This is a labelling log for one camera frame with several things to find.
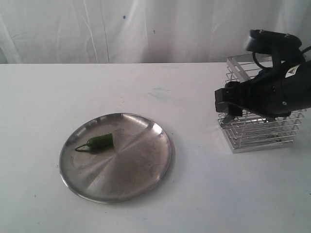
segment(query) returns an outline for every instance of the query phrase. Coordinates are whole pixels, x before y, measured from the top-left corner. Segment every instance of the metal plate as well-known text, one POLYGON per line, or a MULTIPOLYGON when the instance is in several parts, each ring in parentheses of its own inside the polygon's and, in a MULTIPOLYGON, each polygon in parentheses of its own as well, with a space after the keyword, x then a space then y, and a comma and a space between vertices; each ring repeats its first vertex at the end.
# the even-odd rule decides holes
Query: metal plate
POLYGON ((101 116, 77 129, 59 160, 66 186, 95 202, 129 200, 154 188, 167 171, 172 146, 163 129, 143 116, 117 113, 101 116), (114 147, 98 154, 76 152, 88 139, 113 134, 114 147))

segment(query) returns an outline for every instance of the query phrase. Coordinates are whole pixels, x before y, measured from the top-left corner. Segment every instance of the white label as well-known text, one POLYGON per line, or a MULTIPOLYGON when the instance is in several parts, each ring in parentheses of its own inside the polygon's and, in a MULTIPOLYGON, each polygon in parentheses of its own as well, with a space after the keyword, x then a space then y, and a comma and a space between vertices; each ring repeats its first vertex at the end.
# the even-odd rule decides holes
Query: white label
POLYGON ((286 75, 285 75, 285 78, 288 78, 288 77, 290 77, 290 76, 295 75, 295 73, 296 73, 296 71, 297 71, 297 69, 298 69, 299 66, 300 66, 300 64, 297 65, 297 66, 295 66, 295 67, 290 68, 290 69, 287 71, 287 73, 286 73, 286 75))

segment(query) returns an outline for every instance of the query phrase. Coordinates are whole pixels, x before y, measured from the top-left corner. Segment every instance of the wire basket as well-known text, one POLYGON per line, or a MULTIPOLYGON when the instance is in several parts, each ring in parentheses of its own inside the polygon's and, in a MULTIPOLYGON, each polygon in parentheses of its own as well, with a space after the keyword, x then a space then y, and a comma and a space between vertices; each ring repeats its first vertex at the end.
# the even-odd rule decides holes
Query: wire basket
MULTIPOLYGON (((248 60, 248 56, 249 54, 228 57, 229 72, 226 74, 226 83, 245 82, 258 74, 261 69, 254 62, 243 62, 243 58, 248 60)), ((261 61, 266 67, 272 65, 271 58, 262 58, 261 61)), ((229 123, 224 122, 226 115, 221 113, 218 122, 233 153, 276 149, 290 147, 293 144, 305 111, 305 109, 294 111, 288 117, 274 119, 243 110, 243 116, 236 117, 229 123)))

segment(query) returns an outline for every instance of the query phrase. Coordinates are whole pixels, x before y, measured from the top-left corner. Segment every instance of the white curtain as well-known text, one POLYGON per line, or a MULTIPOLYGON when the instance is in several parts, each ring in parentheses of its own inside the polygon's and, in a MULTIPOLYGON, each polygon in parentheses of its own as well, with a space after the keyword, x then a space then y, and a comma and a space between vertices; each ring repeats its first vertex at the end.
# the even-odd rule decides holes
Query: white curtain
POLYGON ((0 0, 9 63, 224 61, 250 29, 311 45, 311 0, 0 0))

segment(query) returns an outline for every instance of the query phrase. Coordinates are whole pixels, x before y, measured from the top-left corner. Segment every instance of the green chili pepper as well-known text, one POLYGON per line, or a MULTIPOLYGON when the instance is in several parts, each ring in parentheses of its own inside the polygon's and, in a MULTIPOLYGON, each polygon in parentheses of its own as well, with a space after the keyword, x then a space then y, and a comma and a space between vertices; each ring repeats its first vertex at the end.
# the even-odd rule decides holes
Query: green chili pepper
POLYGON ((91 149, 104 149, 113 146, 112 133, 102 136, 90 138, 85 144, 76 147, 74 150, 77 152, 90 152, 91 149), (88 146, 89 150, 79 150, 81 147, 88 146))

